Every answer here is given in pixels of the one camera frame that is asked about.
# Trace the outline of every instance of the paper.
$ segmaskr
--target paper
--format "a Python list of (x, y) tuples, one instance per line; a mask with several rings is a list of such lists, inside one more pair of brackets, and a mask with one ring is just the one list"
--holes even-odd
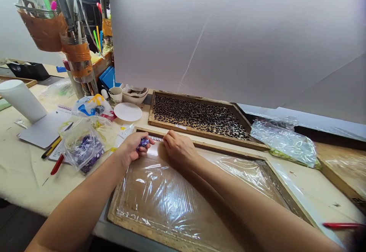
[(179, 124), (176, 124), (175, 127), (178, 127), (178, 128), (184, 129), (184, 130), (187, 130), (187, 127), (182, 126), (182, 125), (179, 125)]
[(55, 111), (48, 113), (28, 129), (23, 130), (18, 135), (18, 138), (41, 148), (47, 148), (55, 139), (57, 139), (59, 136), (59, 128), (64, 122), (67, 122), (70, 117), (70, 110), (57, 108)]
[[(58, 144), (58, 146), (56, 146), (56, 148), (53, 150), (52, 154), (48, 157), (48, 160), (58, 161), (58, 159), (60, 158), (61, 153), (62, 153), (62, 145), (63, 145), (63, 142), (61, 141)], [(70, 161), (67, 158), (64, 158), (63, 163), (70, 164)]]
[(114, 147), (109, 151), (108, 157), (112, 155), (113, 152), (122, 144), (122, 142), (127, 138), (133, 131), (133, 124), (122, 124), (121, 131), (118, 133)]

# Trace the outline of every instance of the white cup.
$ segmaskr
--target white cup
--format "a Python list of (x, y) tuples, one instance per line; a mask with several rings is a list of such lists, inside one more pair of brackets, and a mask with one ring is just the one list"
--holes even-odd
[(21, 80), (0, 83), (0, 95), (31, 123), (47, 115), (45, 108)]
[(117, 104), (122, 102), (123, 90), (120, 87), (112, 87), (109, 89), (114, 95), (110, 94), (112, 100)]

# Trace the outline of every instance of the yellow pencil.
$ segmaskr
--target yellow pencil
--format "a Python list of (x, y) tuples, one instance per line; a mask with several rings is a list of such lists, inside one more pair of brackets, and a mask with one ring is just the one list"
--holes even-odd
[(96, 26), (96, 33), (97, 33), (97, 37), (98, 37), (98, 46), (99, 46), (99, 51), (100, 51), (100, 39), (99, 39), (99, 28), (98, 28), (98, 25)]

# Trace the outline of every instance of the label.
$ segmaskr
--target label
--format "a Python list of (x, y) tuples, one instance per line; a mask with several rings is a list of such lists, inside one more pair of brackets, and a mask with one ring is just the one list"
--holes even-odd
[(178, 127), (178, 128), (184, 129), (184, 130), (187, 130), (187, 128), (185, 126), (182, 126), (182, 125), (179, 125), (179, 124), (176, 124), (175, 127)]

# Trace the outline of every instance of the table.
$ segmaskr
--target table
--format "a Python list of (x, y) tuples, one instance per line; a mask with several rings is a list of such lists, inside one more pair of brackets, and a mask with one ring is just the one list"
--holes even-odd
[[(35, 85), (30, 90), (36, 94), (43, 88), (42, 85)], [(52, 111), (57, 104), (72, 106), (76, 100), (76, 96), (73, 96), (63, 102), (43, 102), (42, 104), (47, 111)], [(167, 129), (148, 125), (149, 108), (149, 105), (142, 107), (143, 116), (134, 123), (134, 126), (166, 133)], [(84, 177), (70, 165), (61, 165), (58, 173), (51, 177), (50, 172), (55, 163), (41, 159), (44, 150), (17, 138), (16, 135), (23, 129), (14, 123), (17, 119), (23, 119), (27, 125), (30, 125), (14, 107), (0, 112), (0, 197), (10, 203), (48, 216), (61, 200), (84, 180)], [(320, 222), (363, 221), (362, 213), (320, 171), (276, 158), (267, 152), (197, 136), (187, 136), (196, 141), (266, 157), (272, 165), (281, 168), (302, 192), (308, 212), (317, 215)], [(106, 159), (107, 155), (108, 152), (103, 155), (94, 169)], [(107, 204), (99, 218), (93, 232), (95, 235), (137, 251), (171, 250), (108, 222), (106, 219), (108, 207)]]

